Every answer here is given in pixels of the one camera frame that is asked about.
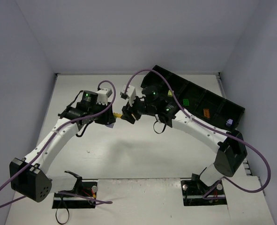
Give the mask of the long yellow lego brick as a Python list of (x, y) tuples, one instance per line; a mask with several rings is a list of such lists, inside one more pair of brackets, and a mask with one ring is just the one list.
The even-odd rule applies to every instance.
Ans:
[(122, 117), (122, 114), (119, 114), (119, 113), (114, 113), (113, 114), (116, 118), (121, 118)]

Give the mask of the light green lego brick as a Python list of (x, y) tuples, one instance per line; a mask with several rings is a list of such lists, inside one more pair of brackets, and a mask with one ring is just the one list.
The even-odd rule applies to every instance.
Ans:
[(168, 90), (167, 96), (168, 96), (168, 97), (173, 97), (173, 91)]

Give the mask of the dark green curved lego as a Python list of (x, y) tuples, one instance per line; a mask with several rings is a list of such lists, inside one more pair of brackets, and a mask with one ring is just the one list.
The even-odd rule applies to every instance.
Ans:
[(189, 106), (189, 100), (188, 99), (183, 99), (183, 105), (184, 106)]

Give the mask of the brown lego brick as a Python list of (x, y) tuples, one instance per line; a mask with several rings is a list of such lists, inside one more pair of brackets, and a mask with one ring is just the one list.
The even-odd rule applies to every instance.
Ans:
[(204, 117), (206, 117), (206, 118), (210, 118), (210, 110), (209, 109), (204, 109), (203, 110), (203, 115), (204, 115)]

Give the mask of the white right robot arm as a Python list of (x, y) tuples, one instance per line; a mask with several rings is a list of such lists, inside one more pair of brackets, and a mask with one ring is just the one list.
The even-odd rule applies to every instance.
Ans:
[(247, 156), (239, 131), (227, 132), (202, 121), (180, 107), (171, 91), (161, 94), (156, 86), (148, 86), (142, 90), (142, 97), (138, 97), (134, 86), (124, 85), (120, 95), (128, 100), (122, 108), (123, 120), (134, 124), (143, 115), (154, 117), (166, 127), (191, 135), (215, 153), (214, 162), (199, 175), (200, 182), (208, 187), (223, 177), (233, 177)]

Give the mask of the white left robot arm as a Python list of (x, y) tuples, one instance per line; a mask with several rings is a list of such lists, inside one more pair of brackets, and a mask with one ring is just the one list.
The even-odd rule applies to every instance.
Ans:
[(48, 170), (67, 142), (85, 130), (93, 122), (112, 125), (115, 117), (112, 103), (108, 98), (111, 89), (80, 91), (81, 101), (73, 107), (69, 104), (60, 113), (59, 119), (43, 141), (23, 159), (14, 158), (9, 165), (11, 188), (36, 202), (43, 201), (50, 193), (70, 193), (79, 195), (83, 189), (82, 177), (72, 171), (65, 171), (65, 176), (55, 177)]

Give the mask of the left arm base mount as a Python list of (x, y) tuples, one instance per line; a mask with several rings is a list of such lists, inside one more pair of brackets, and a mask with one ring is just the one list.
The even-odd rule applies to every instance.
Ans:
[[(97, 188), (97, 180), (83, 180), (82, 187), (79, 189), (77, 195), (96, 198)], [(55, 193), (53, 196), (52, 209), (94, 209), (96, 207), (95, 204), (96, 202), (83, 198)]]

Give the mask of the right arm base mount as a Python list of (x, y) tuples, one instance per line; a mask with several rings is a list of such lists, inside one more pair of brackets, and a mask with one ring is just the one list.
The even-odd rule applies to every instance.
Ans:
[(211, 187), (200, 186), (195, 180), (181, 180), (180, 183), (184, 206), (227, 205), (221, 181)]

